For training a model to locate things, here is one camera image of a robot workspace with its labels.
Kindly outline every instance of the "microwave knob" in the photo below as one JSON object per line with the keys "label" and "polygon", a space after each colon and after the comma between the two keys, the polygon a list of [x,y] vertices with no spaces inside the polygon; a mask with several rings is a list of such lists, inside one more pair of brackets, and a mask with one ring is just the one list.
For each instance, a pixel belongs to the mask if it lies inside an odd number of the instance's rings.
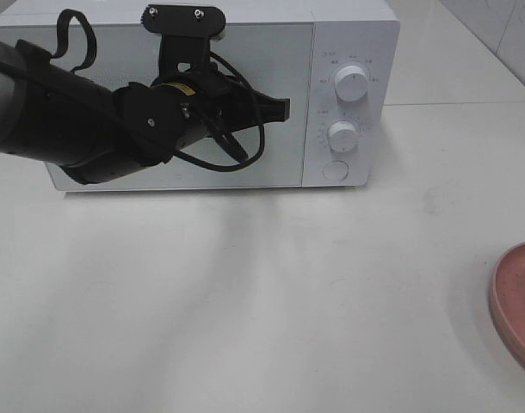
{"label": "microwave knob", "polygon": [[358,145],[360,128],[358,125],[341,121],[331,125],[328,130],[330,148],[335,152],[350,152]]}
{"label": "microwave knob", "polygon": [[344,102],[356,102],[368,92],[368,71],[358,65],[343,67],[335,75],[335,91]]}

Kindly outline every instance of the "yellow label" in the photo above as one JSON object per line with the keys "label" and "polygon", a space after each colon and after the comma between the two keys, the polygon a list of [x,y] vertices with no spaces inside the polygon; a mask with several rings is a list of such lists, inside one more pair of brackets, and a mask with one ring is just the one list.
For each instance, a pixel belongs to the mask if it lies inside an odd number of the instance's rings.
{"label": "yellow label", "polygon": [[170,82],[170,83],[166,83],[166,85],[171,86],[175,89],[179,89],[186,96],[195,95],[195,90],[190,88],[187,84],[178,83],[178,82]]}

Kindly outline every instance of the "white wall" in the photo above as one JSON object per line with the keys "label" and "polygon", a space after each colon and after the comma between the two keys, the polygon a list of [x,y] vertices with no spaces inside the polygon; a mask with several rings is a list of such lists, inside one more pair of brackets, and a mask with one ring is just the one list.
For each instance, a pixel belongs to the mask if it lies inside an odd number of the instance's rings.
{"label": "white wall", "polygon": [[525,83],[525,0],[441,0]]}

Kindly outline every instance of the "black cable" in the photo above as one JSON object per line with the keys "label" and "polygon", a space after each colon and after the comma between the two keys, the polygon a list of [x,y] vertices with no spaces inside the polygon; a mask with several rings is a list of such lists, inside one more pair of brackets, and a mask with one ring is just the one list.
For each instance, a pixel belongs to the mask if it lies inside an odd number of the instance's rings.
{"label": "black cable", "polygon": [[179,159],[191,163],[195,166],[198,166],[200,168],[206,169],[206,170],[213,170],[216,172],[235,172],[238,170],[242,170],[247,168],[248,166],[252,165],[254,162],[256,162],[264,153],[265,148],[265,131],[264,131],[264,123],[263,123],[263,117],[261,115],[261,109],[259,108],[258,101],[256,100],[255,91],[249,84],[249,82],[239,73],[232,65],[230,65],[226,60],[221,58],[218,54],[211,52],[211,57],[215,60],[217,60],[219,63],[221,63],[232,75],[234,75],[247,89],[248,94],[250,95],[251,100],[253,101],[253,107],[255,109],[255,116],[257,120],[257,126],[259,129],[259,149],[256,152],[256,154],[247,159],[246,161],[242,163],[238,163],[235,165],[217,165],[214,163],[209,163],[206,161],[203,161],[197,157],[193,157],[192,155],[189,155],[188,153],[182,152],[177,150],[176,148],[171,148],[163,143],[145,135],[141,131],[137,131],[135,128],[129,126],[122,118],[117,116],[116,114],[109,112],[103,108],[99,108],[97,106],[94,106],[90,104],[90,102],[83,102],[81,99],[76,98],[73,95],[70,95],[67,90],[60,89],[57,86],[54,86],[52,84],[47,84],[39,79],[35,79],[34,77],[27,74],[24,70],[19,69],[17,67],[14,67],[12,65],[7,65],[4,62],[0,61],[0,72],[10,76],[15,77],[21,80],[25,80],[30,83],[37,84],[40,87],[46,88],[51,90],[52,92],[58,93],[59,95],[65,96],[66,98],[70,99],[71,101],[84,106],[93,112],[96,112],[97,114],[103,116],[106,120],[113,123],[115,126],[119,127],[122,130],[128,131],[129,133],[136,133],[142,138],[148,140],[154,145],[158,145],[162,148],[164,148],[166,151],[171,151],[171,153],[178,157]]}

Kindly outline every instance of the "strap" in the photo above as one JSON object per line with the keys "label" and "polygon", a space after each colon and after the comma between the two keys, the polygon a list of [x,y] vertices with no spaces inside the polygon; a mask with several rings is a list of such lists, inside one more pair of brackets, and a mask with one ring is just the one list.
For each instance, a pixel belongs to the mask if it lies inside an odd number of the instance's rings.
{"label": "strap", "polygon": [[58,22],[56,23],[56,31],[58,36],[58,49],[53,54],[53,59],[59,59],[67,53],[69,47],[69,30],[70,23],[73,18],[76,18],[81,26],[83,27],[84,33],[87,36],[87,55],[84,58],[84,62],[80,66],[76,66],[71,69],[71,73],[76,71],[81,71],[82,69],[88,69],[91,67],[95,60],[96,54],[98,53],[98,44],[96,41],[96,35],[92,26],[90,26],[89,21],[86,16],[77,10],[65,9],[62,11],[58,17]]}

